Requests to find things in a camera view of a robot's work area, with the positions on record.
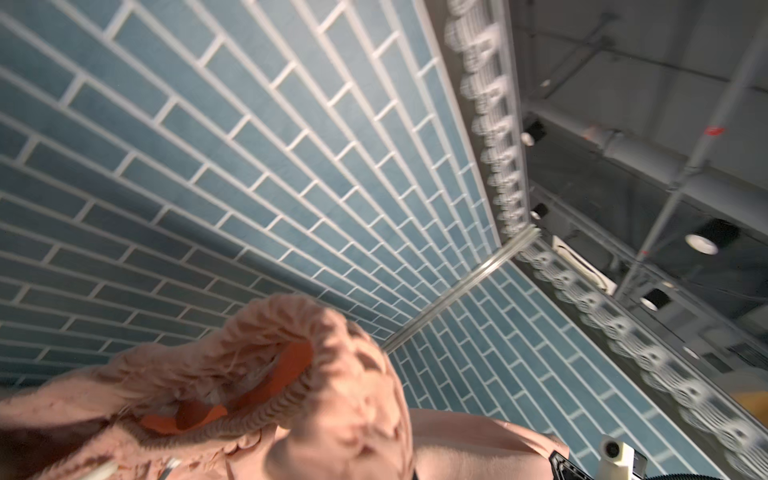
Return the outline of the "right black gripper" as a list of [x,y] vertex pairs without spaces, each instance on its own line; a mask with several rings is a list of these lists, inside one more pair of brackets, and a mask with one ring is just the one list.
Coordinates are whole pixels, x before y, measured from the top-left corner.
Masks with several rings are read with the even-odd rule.
[[549,463],[554,480],[594,480],[589,474],[558,452],[553,452]]

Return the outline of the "pink shorts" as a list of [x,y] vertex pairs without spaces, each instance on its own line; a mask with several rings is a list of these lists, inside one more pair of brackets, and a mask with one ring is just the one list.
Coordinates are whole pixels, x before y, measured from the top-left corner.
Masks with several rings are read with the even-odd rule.
[[5,479],[549,479],[568,452],[502,420],[410,408],[377,343],[301,295],[1,402]]

